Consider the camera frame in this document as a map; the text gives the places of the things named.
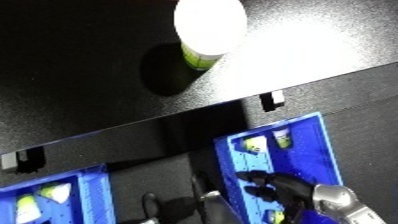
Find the blue crate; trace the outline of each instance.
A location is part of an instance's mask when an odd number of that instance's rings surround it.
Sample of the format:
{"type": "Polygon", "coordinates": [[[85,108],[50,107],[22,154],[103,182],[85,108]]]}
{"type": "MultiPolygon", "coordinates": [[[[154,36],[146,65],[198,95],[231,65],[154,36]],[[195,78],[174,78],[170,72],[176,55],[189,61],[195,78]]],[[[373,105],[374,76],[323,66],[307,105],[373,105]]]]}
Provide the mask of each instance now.
{"type": "MultiPolygon", "coordinates": [[[[215,140],[217,156],[227,187],[229,201],[246,224],[267,223],[266,210],[283,210],[277,202],[265,202],[249,195],[244,187],[253,185],[239,180],[238,171],[264,170],[269,173],[283,172],[301,177],[313,184],[342,185],[333,150],[320,113],[273,123],[215,140]],[[283,126],[290,128],[293,145],[288,150],[280,149],[272,131],[283,126]],[[265,136],[267,153],[253,153],[243,146],[246,138],[265,136]]],[[[332,224],[327,217],[314,211],[303,214],[305,224],[332,224]]]]}
{"type": "Polygon", "coordinates": [[[16,220],[16,200],[19,195],[33,193],[42,216],[29,224],[114,224],[112,197],[105,165],[71,171],[0,188],[0,223],[16,220]],[[71,195],[59,204],[38,195],[42,184],[71,183],[71,195]]]}

